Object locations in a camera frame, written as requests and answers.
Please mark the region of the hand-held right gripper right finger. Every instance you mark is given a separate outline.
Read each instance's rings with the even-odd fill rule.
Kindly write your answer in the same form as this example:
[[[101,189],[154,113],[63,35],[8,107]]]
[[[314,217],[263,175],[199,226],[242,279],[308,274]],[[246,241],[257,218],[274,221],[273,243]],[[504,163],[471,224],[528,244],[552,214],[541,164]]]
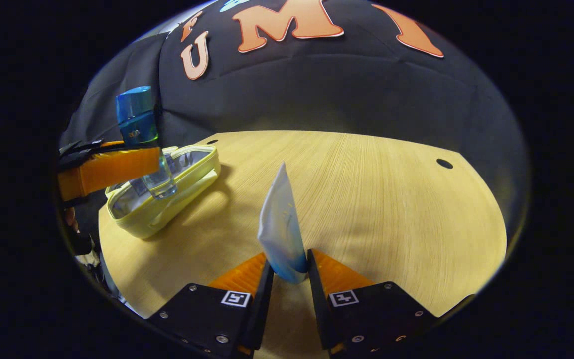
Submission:
[[[330,356],[392,356],[437,324],[396,283],[375,283],[314,248],[307,256],[317,332]]]

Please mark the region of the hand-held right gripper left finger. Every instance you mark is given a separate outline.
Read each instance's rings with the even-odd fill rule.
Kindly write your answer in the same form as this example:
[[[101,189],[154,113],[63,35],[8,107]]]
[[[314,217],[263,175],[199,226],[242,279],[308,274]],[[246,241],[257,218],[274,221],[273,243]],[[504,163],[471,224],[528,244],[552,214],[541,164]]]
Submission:
[[[148,322],[200,357],[252,357],[264,336],[273,279],[259,253],[209,285],[185,285]]]

